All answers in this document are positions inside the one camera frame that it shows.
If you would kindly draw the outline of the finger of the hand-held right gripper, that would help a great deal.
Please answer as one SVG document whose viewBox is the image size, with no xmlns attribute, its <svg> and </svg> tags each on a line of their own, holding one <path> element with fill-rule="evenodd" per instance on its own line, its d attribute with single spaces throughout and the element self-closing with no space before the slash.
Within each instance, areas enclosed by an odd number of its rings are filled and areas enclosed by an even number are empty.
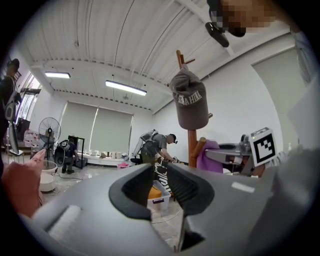
<svg viewBox="0 0 320 256">
<path fill-rule="evenodd" d="M 205 156 L 222 164 L 240 165 L 242 155 L 239 150 L 230 149 L 206 149 Z"/>
<path fill-rule="evenodd" d="M 219 149 L 221 150 L 239 150 L 240 149 L 240 144 L 239 143 L 220 143 Z"/>
</svg>

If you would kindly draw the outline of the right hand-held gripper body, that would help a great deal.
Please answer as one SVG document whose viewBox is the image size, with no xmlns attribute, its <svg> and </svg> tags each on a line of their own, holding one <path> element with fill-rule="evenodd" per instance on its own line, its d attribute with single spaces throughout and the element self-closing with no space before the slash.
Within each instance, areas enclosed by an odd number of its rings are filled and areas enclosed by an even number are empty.
<svg viewBox="0 0 320 256">
<path fill-rule="evenodd" d="M 275 136 L 273 130 L 264 127 L 249 135 L 243 135 L 239 142 L 240 156 L 247 158 L 242 170 L 239 172 L 244 176 L 251 176 L 253 171 L 274 159 L 277 154 Z"/>
</svg>

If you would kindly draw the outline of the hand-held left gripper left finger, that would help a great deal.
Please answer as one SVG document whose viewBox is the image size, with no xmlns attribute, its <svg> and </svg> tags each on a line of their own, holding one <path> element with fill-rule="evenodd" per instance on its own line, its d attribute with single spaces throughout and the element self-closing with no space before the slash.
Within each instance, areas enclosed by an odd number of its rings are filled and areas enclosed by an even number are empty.
<svg viewBox="0 0 320 256">
<path fill-rule="evenodd" d="M 22 223 L 50 256 L 171 256 L 147 208 L 150 164 L 87 178 Z"/>
</svg>

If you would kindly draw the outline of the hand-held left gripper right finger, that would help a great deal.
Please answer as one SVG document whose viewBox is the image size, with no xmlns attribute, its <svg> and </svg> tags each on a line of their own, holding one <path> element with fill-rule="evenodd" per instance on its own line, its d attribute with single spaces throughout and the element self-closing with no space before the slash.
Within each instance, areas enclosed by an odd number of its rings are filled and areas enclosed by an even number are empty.
<svg viewBox="0 0 320 256">
<path fill-rule="evenodd" d="M 167 166 L 168 184 L 183 210 L 183 256 L 248 256 L 250 235 L 269 198 L 275 172 L 261 178 Z"/>
</svg>

